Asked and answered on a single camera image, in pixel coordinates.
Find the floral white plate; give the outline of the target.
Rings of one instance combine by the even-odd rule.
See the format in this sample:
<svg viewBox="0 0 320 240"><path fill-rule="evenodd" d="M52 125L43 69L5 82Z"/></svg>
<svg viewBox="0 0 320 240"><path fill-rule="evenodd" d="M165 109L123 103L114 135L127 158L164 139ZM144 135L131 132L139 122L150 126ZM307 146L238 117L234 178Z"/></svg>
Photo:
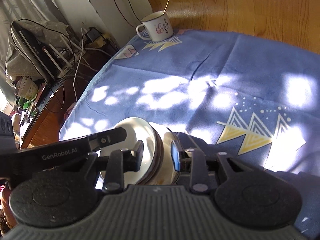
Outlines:
<svg viewBox="0 0 320 240"><path fill-rule="evenodd" d="M124 185L170 185L175 184L179 173L175 171L171 157L171 142L176 140L165 125L131 117L118 122L114 128L122 127L127 132L125 141L107 146L98 153L109 156L118 149L132 149L141 140L144 144L143 158L138 172L125 172Z"/></svg>

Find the blue patterned tablecloth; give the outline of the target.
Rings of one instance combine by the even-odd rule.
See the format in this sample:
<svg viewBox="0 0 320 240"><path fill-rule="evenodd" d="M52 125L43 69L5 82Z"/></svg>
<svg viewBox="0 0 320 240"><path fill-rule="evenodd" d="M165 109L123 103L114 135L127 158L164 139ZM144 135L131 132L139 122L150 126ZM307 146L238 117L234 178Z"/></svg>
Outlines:
<svg viewBox="0 0 320 240"><path fill-rule="evenodd" d="M92 79L59 138L129 117L176 132L185 148L227 152L300 191L295 227L319 239L319 55L238 33L134 37Z"/></svg>

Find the white wifi router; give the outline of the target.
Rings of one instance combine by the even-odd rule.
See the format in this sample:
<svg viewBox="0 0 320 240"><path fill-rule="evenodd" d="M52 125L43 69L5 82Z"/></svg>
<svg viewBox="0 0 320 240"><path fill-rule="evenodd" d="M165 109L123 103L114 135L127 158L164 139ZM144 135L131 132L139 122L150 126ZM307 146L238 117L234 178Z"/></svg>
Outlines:
<svg viewBox="0 0 320 240"><path fill-rule="evenodd" d="M18 35L30 52L28 56L32 63L43 72L47 81L64 77L75 67L80 47L68 41L60 32L49 30L48 34L39 37L31 31L21 28Z"/></svg>

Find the grey cloth covered box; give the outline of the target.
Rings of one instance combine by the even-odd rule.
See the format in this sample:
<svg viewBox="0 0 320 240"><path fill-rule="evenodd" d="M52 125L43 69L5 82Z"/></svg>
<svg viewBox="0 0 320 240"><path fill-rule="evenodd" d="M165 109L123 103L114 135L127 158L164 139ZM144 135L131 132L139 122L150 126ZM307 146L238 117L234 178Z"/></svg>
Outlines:
<svg viewBox="0 0 320 240"><path fill-rule="evenodd" d="M69 26L62 22L12 22L6 74L44 79L47 83L63 77L76 59L70 38Z"/></svg>

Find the black power adapter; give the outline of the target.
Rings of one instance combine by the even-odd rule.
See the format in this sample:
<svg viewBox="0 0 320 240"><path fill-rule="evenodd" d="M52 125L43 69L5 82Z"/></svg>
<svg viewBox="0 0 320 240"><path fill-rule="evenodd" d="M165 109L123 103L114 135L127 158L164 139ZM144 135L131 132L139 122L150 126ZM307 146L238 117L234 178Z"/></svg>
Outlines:
<svg viewBox="0 0 320 240"><path fill-rule="evenodd" d="M89 31L85 33L85 37L89 43L94 42L97 38L100 37L99 31L95 27L89 27Z"/></svg>

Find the white enamel mug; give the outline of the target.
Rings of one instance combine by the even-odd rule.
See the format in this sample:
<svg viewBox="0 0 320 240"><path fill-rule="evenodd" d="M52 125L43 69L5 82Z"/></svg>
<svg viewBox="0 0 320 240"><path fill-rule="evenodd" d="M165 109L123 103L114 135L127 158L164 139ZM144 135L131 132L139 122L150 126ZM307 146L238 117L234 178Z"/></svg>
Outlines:
<svg viewBox="0 0 320 240"><path fill-rule="evenodd" d="M146 38L140 34L139 29L143 27L148 33ZM172 37L174 30L171 26L167 13L162 11L153 12L141 19L141 24L136 27L137 35L143 40L152 40L153 42L161 42Z"/></svg>

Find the stick in mug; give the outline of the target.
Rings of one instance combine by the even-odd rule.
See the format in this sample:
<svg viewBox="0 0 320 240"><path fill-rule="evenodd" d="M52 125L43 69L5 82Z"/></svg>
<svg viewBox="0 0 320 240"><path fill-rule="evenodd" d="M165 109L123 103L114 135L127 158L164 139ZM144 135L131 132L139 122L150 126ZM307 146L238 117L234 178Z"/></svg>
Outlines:
<svg viewBox="0 0 320 240"><path fill-rule="evenodd" d="M165 5L165 7L163 9L163 15L167 12L167 7L169 5L169 2L170 2L170 0L167 0L166 5Z"/></svg>

